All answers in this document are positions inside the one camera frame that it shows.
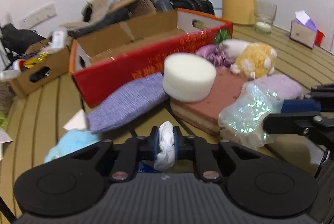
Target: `light blue fluffy object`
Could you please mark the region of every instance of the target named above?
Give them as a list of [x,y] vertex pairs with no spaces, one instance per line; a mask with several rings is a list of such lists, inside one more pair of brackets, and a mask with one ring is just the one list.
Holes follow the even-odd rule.
[[68,131],[53,147],[44,159],[44,163],[50,162],[62,156],[76,152],[101,140],[98,134],[90,131],[82,132],[78,129]]

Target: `gray ridged panel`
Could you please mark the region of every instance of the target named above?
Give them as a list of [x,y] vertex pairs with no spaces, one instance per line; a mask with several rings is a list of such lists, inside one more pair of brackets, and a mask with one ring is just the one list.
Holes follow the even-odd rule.
[[316,224],[308,215],[265,219],[234,205],[215,184],[192,173],[137,174],[113,184],[94,207],[75,216],[47,219],[24,214],[15,224]]

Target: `yellow plush toy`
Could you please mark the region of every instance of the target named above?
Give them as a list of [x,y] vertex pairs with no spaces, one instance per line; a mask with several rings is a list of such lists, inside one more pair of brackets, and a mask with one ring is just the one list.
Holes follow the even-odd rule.
[[268,44],[251,43],[237,57],[235,63],[231,66],[231,72],[242,74],[251,80],[272,75],[275,71],[276,58],[275,49]]

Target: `purple scrunchie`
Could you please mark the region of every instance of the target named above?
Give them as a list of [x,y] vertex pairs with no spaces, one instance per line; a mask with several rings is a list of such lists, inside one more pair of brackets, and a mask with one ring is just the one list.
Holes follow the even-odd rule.
[[211,62],[215,67],[230,67],[231,61],[226,57],[223,50],[216,45],[210,44],[199,48],[196,55],[203,57],[207,61]]

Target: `metal screw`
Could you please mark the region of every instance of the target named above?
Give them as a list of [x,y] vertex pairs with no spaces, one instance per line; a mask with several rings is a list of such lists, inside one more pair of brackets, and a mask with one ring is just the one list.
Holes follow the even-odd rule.
[[309,133],[309,129],[308,128],[305,128],[304,130],[303,130],[303,135],[307,135]]
[[118,181],[125,180],[128,176],[129,176],[129,174],[127,174],[124,171],[117,171],[117,172],[115,172],[111,175],[111,177],[114,180],[118,180]]
[[215,180],[219,177],[219,173],[217,171],[208,170],[203,172],[203,177],[208,180]]
[[313,117],[313,120],[317,122],[322,121],[322,116],[315,116]]

